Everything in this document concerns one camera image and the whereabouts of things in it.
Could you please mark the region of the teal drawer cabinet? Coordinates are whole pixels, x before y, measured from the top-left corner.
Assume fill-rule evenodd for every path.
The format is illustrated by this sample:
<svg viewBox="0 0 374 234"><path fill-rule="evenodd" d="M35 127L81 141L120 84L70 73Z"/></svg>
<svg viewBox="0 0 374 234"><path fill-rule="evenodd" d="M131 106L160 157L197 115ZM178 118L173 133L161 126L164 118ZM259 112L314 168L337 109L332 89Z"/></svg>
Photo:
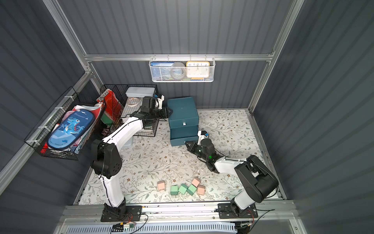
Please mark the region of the teal drawer cabinet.
<svg viewBox="0 0 374 234"><path fill-rule="evenodd" d="M168 118L171 146L198 141L199 115L193 97L169 99L168 108L173 111Z"/></svg>

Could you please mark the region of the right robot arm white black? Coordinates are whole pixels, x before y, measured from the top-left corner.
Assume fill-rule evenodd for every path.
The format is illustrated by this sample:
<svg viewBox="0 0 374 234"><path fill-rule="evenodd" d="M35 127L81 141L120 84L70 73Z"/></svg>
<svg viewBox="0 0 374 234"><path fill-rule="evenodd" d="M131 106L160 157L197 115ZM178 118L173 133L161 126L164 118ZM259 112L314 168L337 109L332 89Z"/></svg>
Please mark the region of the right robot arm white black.
<svg viewBox="0 0 374 234"><path fill-rule="evenodd" d="M229 209L235 216L251 205L262 202L273 190L278 189L278 179L255 155L239 160L221 156L208 138L201 140L200 144L186 141L185 145L210 171L239 178L243 190L231 200Z"/></svg>

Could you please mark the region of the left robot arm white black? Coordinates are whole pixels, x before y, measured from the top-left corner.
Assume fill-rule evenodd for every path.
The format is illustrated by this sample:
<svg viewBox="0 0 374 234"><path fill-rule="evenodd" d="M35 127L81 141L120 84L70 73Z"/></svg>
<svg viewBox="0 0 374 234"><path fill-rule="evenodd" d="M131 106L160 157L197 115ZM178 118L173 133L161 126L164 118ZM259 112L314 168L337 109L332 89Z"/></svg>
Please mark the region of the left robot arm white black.
<svg viewBox="0 0 374 234"><path fill-rule="evenodd" d="M145 122L167 119L172 114L169 108L163 106L164 100L163 95L144 97L139 110L131 113L123 125L104 139L92 143L91 151L94 159L91 168L102 182L107 206L117 209L125 201L118 177L122 168L119 150L144 128Z"/></svg>

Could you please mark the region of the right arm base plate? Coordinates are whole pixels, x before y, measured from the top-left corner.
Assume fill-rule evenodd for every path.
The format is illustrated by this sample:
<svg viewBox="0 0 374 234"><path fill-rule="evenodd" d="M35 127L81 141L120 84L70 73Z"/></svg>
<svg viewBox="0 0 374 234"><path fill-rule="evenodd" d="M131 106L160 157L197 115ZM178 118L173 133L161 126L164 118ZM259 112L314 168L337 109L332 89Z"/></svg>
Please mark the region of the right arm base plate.
<svg viewBox="0 0 374 234"><path fill-rule="evenodd" d="M235 203L219 203L215 212L219 214L220 219L233 218L257 218L258 212L255 205L251 205L245 209L240 209Z"/></svg>

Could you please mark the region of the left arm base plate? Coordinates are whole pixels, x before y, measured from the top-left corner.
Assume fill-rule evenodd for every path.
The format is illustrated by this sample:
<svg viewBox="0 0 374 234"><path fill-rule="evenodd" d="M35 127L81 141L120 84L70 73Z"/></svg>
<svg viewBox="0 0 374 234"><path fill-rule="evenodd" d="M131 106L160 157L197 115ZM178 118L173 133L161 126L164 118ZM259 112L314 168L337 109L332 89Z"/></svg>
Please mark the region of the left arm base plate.
<svg viewBox="0 0 374 234"><path fill-rule="evenodd" d="M139 221L142 214L142 206L120 206L117 208L104 205L101 222Z"/></svg>

